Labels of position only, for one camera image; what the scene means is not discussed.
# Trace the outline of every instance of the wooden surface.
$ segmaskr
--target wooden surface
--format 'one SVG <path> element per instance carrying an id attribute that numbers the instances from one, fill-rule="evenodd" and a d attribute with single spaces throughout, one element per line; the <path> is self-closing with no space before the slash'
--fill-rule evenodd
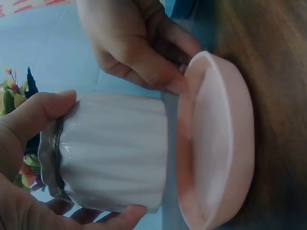
<path id="1" fill-rule="evenodd" d="M 256 169 L 221 229 L 307 229 L 307 0 L 219 0 L 217 48 L 241 70 L 255 111 Z"/>

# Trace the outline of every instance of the ribbed ceramic pot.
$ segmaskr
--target ribbed ceramic pot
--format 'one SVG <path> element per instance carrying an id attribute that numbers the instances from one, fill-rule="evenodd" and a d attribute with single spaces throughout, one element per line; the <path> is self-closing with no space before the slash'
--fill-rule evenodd
<path id="1" fill-rule="evenodd" d="M 41 133 L 38 157 L 51 196 L 82 207 L 158 210 L 166 181 L 167 117 L 160 100 L 92 93 Z"/>

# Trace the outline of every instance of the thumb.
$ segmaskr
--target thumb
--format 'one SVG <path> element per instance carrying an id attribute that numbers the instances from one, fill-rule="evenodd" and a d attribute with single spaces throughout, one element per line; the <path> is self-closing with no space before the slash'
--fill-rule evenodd
<path id="1" fill-rule="evenodd" d="M 187 82 L 183 74 L 151 48 L 145 39 L 125 38 L 113 47 L 115 50 L 111 54 L 114 58 L 136 71 L 149 86 L 166 87 L 175 94 L 185 91 Z"/>
<path id="2" fill-rule="evenodd" d="M 45 129 L 47 124 L 65 115 L 76 102 L 76 92 L 61 94 L 39 92 L 25 101 L 16 110 L 0 119 L 21 145 Z"/>

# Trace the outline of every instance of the pink saucer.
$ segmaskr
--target pink saucer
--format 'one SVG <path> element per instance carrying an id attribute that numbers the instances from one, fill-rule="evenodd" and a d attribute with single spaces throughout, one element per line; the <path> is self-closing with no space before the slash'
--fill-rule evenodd
<path id="1" fill-rule="evenodd" d="M 254 172 L 254 119 L 238 69 L 197 54 L 178 105 L 177 188 L 191 230 L 212 230 L 241 208 Z"/>

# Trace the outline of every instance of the hand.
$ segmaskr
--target hand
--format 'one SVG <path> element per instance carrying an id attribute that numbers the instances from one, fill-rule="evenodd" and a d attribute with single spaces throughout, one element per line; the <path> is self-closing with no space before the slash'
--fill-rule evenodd
<path id="1" fill-rule="evenodd" d="M 185 90 L 180 70 L 201 46 L 166 16 L 159 0 L 77 0 L 77 6 L 105 72 L 148 89 Z"/>
<path id="2" fill-rule="evenodd" d="M 145 208 L 131 206 L 120 215 L 109 214 L 100 223 L 90 223 L 100 212 L 83 208 L 66 218 L 61 215 L 72 208 L 70 204 L 59 200 L 43 204 L 13 185 L 27 141 L 51 120 L 65 115 L 75 101 L 74 91 L 38 93 L 0 119 L 0 229 L 131 230 L 145 215 Z"/>

